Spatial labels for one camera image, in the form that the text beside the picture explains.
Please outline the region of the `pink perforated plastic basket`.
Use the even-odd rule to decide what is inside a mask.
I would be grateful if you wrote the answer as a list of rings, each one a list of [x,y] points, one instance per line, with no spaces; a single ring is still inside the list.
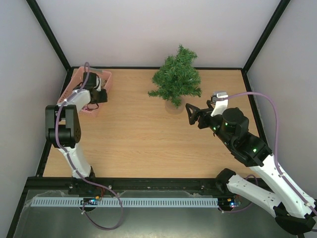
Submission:
[[[81,66],[73,74],[68,86],[62,93],[57,105],[63,109],[75,106],[77,113],[96,117],[101,104],[90,104],[90,90],[106,89],[112,86],[112,73],[106,70]]]

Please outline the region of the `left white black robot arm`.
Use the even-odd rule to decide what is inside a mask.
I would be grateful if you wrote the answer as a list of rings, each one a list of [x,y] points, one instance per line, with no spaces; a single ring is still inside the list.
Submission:
[[[97,110],[105,102],[107,91],[102,87],[101,77],[94,72],[84,72],[82,77],[69,83],[56,105],[46,106],[46,139],[65,157],[73,178],[89,178],[94,174],[80,145],[79,112]]]

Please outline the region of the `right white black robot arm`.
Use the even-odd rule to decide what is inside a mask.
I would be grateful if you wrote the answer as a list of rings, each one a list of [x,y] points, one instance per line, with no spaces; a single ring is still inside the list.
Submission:
[[[233,157],[258,174],[270,188],[265,190],[225,168],[216,177],[219,193],[232,192],[247,198],[270,213],[276,223],[292,235],[314,231],[316,221],[311,209],[317,202],[300,188],[297,189],[299,194],[291,189],[285,181],[285,170],[275,165],[269,146],[249,132],[249,119],[239,108],[219,111],[212,105],[199,109],[191,104],[185,108],[190,124],[197,122],[200,129],[210,128]]]

